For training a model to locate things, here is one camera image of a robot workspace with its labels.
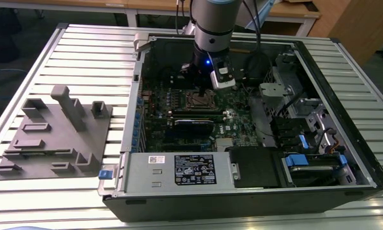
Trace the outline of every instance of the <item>black cable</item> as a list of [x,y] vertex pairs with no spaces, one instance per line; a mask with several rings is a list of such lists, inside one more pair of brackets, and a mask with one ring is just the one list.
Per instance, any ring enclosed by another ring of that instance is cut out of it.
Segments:
[[305,93],[305,90],[302,89],[292,98],[292,100],[285,104],[285,106],[282,106],[281,110],[277,113],[277,117],[281,115],[282,111],[285,111],[289,106],[300,99],[300,97],[302,96],[302,94]]
[[185,17],[185,1],[181,1],[181,14]]
[[196,20],[193,18],[192,6],[193,6],[193,0],[191,0],[191,9],[189,9],[189,11],[191,11],[191,21],[192,21],[193,24],[196,24]]
[[257,26],[257,23],[256,23],[256,20],[254,20],[254,16],[253,16],[252,10],[250,10],[249,5],[248,5],[248,3],[245,2],[245,0],[242,1],[242,4],[244,4],[244,6],[245,6],[245,8],[246,8],[246,10],[248,10],[248,12],[249,12],[249,14],[250,14],[252,21],[253,21],[253,23],[254,23],[256,35],[257,35],[257,43],[256,43],[256,49],[252,50],[250,53],[256,53],[256,52],[260,50],[260,43],[261,43],[261,40],[260,40],[261,36],[258,36],[260,29],[258,29],[258,26]]
[[177,35],[179,35],[177,18],[179,18],[179,3],[177,3],[177,5],[176,5],[176,20],[175,20],[175,24],[176,24],[176,32],[177,32]]
[[260,16],[258,16],[258,7],[257,7],[257,1],[253,0],[253,3],[254,3],[254,9],[256,9],[256,14],[257,14],[257,27],[258,27],[258,39],[261,41],[261,23],[260,23]]
[[318,152],[320,152],[320,146],[321,146],[321,143],[322,143],[322,140],[324,140],[324,136],[325,136],[326,132],[330,131],[330,129],[333,129],[333,128],[332,128],[332,127],[328,127],[328,128],[324,130],[324,132],[322,132],[322,135],[321,135],[318,144],[316,145],[316,153],[314,153],[314,154],[318,154]]

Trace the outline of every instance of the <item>aluminum extrusion table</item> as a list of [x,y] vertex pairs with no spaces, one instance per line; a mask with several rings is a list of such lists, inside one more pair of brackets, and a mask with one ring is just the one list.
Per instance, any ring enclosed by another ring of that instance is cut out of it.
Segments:
[[[55,102],[55,84],[65,84],[83,104],[113,105],[104,165],[117,164],[133,75],[137,32],[175,34],[175,30],[64,25],[56,29],[0,118],[0,161],[23,120],[27,98]],[[252,34],[234,34],[252,37]],[[383,166],[383,96],[341,43],[326,38],[265,35],[302,40],[340,100]],[[108,181],[107,188],[113,188]],[[181,222],[123,223],[97,194],[99,179],[67,178],[0,181],[0,230],[19,226],[49,229],[383,229],[383,196],[357,201],[322,214]]]

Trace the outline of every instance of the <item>warning label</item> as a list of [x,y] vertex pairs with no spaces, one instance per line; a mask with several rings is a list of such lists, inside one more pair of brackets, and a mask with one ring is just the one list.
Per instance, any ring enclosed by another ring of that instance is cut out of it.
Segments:
[[213,155],[175,156],[177,185],[217,184]]

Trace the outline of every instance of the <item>blue latch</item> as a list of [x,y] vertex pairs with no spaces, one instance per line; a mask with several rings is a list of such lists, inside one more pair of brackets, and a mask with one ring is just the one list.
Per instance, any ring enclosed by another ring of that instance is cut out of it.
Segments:
[[300,135],[300,139],[301,139],[304,148],[309,149],[309,145],[308,145],[308,142],[306,142],[306,139],[305,139],[305,135]]
[[304,154],[292,154],[286,157],[288,167],[309,165],[306,156]]
[[340,155],[340,161],[341,161],[342,166],[348,164],[345,155]]
[[101,170],[97,175],[100,180],[112,180],[113,171],[112,170]]

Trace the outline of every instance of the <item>metal bracket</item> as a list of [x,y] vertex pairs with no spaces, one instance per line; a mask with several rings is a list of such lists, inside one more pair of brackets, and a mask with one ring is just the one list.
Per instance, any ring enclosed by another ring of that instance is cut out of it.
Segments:
[[149,43],[149,33],[137,33],[133,39],[133,46],[135,46],[136,52],[143,51],[148,43]]
[[232,175],[233,175],[233,180],[234,181],[241,179],[238,164],[236,164],[236,163],[232,163]]

